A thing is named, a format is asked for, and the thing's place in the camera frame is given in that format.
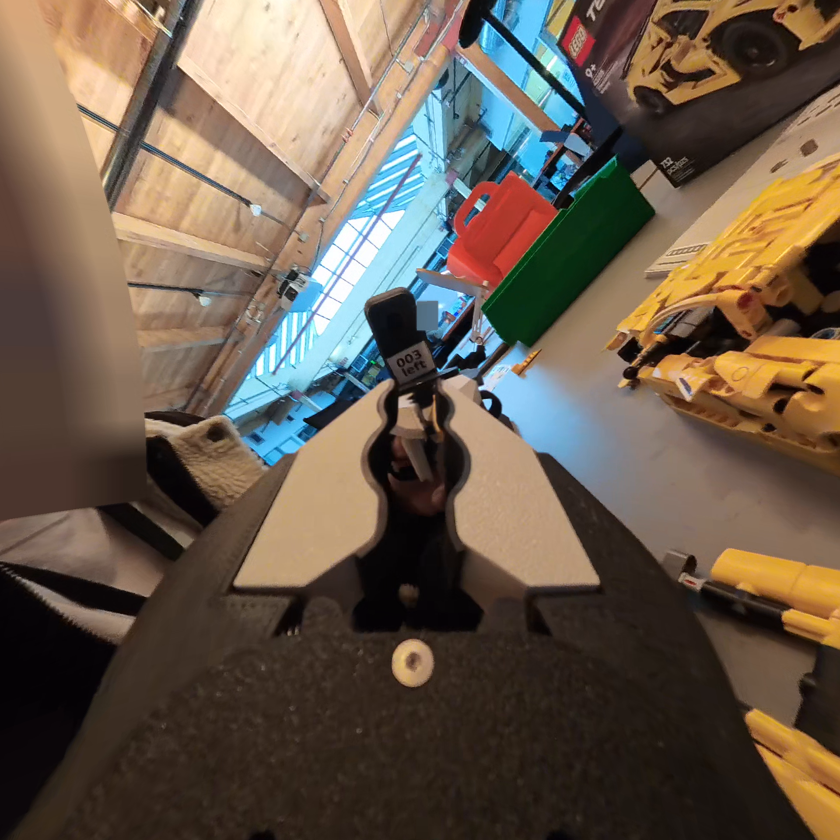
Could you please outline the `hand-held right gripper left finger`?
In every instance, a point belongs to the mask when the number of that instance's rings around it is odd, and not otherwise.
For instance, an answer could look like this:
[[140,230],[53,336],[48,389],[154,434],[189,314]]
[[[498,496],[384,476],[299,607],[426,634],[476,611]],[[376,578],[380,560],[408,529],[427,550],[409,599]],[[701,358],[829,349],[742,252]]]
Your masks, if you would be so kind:
[[382,539],[387,501],[371,451],[390,426],[379,384],[296,453],[233,580],[236,592],[326,597],[349,615],[363,596],[358,559]]

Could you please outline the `red plastic carry case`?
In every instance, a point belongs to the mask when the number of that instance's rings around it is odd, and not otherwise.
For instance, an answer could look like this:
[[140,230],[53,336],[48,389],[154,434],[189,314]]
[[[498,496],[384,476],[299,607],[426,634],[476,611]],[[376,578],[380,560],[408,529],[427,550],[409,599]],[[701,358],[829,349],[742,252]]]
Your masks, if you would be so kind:
[[448,252],[449,273],[496,289],[557,214],[514,172],[499,183],[479,183],[453,219],[456,239]]

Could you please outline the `green storage bin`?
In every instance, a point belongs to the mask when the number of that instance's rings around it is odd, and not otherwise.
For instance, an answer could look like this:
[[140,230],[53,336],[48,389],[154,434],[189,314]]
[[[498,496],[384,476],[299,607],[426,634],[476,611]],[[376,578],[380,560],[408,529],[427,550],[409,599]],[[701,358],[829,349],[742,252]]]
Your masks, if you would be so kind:
[[533,346],[654,215],[626,168],[609,160],[482,305],[500,341]]

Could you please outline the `yellow brick rear subassembly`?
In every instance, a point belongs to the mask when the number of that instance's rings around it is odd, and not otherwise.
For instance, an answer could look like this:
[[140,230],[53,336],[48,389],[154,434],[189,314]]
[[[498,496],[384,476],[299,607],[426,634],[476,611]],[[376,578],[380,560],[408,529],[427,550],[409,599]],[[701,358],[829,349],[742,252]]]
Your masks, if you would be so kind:
[[776,783],[815,838],[839,838],[839,572],[726,549],[709,574],[697,559],[667,552],[668,576],[721,612],[815,646],[800,679],[793,726],[742,706],[753,744]]

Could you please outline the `person's left hand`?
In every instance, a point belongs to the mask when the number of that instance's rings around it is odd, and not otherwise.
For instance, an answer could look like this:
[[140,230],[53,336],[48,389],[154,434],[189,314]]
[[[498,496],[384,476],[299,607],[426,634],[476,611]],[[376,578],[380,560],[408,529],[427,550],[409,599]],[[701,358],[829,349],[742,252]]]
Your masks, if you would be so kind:
[[418,478],[402,442],[394,441],[388,483],[399,505],[408,513],[432,517],[444,511],[447,497],[444,474],[434,465],[429,480]]

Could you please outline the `open instruction booklet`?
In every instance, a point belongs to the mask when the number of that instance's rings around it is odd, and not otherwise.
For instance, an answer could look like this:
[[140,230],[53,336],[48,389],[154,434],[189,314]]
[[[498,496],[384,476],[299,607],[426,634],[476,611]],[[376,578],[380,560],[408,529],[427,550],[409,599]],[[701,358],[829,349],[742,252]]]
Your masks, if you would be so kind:
[[830,88],[787,120],[782,129],[772,129],[773,142],[750,164],[722,162],[714,172],[731,175],[727,188],[714,203],[651,263],[646,280],[661,281],[704,250],[761,193],[777,181],[786,181],[839,152],[839,87]]

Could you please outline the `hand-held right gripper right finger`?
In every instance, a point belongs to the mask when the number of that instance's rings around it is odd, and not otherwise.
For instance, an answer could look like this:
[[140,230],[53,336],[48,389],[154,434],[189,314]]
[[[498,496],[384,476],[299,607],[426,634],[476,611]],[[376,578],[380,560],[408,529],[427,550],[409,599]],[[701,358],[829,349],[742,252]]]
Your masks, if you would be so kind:
[[485,408],[442,399],[441,465],[458,586],[478,606],[581,594],[601,583],[536,452]]

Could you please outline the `black pole stand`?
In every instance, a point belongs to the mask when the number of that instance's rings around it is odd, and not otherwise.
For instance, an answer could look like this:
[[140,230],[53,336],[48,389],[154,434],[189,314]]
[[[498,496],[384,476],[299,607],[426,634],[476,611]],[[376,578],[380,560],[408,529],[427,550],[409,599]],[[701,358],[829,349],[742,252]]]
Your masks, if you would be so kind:
[[513,51],[522,58],[528,67],[535,72],[549,87],[574,111],[578,118],[589,122],[584,104],[565,87],[550,70],[513,34],[498,16],[493,12],[494,1],[468,1],[465,13],[458,30],[458,47],[462,50],[473,46],[480,37],[485,25],[493,29],[497,35]]

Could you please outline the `dark toy car set box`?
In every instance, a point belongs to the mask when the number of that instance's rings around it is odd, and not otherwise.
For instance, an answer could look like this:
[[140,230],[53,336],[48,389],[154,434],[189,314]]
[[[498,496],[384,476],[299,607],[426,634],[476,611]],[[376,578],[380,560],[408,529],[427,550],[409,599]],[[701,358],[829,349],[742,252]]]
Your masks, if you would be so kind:
[[838,1],[554,2],[592,137],[681,186],[838,83]]

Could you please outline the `wooden document stand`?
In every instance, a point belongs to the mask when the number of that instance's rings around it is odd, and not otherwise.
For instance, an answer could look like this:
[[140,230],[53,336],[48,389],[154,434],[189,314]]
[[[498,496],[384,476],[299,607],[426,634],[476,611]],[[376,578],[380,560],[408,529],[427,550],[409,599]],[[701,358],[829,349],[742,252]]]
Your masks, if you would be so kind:
[[429,286],[457,292],[472,299],[472,314],[469,316],[468,339],[476,347],[484,348],[494,329],[485,324],[483,305],[489,300],[493,290],[486,281],[476,284],[466,278],[459,278],[449,273],[420,268],[416,276]]

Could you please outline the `yellow brick car model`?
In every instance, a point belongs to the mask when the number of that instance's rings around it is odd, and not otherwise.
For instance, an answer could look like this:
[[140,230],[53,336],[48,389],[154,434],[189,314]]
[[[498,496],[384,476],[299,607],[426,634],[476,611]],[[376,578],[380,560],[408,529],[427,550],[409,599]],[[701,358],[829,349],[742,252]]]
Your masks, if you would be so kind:
[[767,186],[616,327],[619,387],[839,472],[839,159]]

